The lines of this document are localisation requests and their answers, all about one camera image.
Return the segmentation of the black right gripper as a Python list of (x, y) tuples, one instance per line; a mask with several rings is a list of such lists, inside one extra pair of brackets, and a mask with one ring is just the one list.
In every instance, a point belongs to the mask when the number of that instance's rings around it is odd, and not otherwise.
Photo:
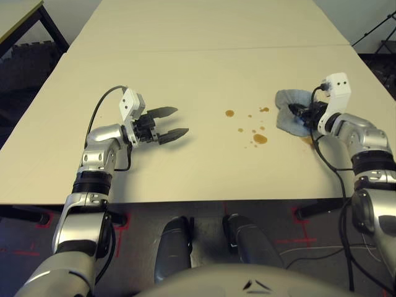
[(317, 127), (327, 106), (328, 104), (323, 101), (315, 101), (313, 105), (308, 108), (301, 104), (289, 104), (289, 110), (293, 114), (301, 114), (301, 117), (295, 116), (295, 121), (298, 125)]

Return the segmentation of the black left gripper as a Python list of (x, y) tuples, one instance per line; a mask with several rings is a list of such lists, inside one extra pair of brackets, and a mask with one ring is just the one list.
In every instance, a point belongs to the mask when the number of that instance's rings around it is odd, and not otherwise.
[(175, 113), (178, 109), (172, 106), (165, 106), (148, 110), (139, 119), (132, 119), (132, 131), (134, 138), (132, 145), (139, 145), (141, 142), (158, 142), (159, 145), (175, 141), (185, 135), (188, 128), (177, 128), (168, 131), (166, 134), (158, 134), (155, 130), (155, 119), (165, 118)]

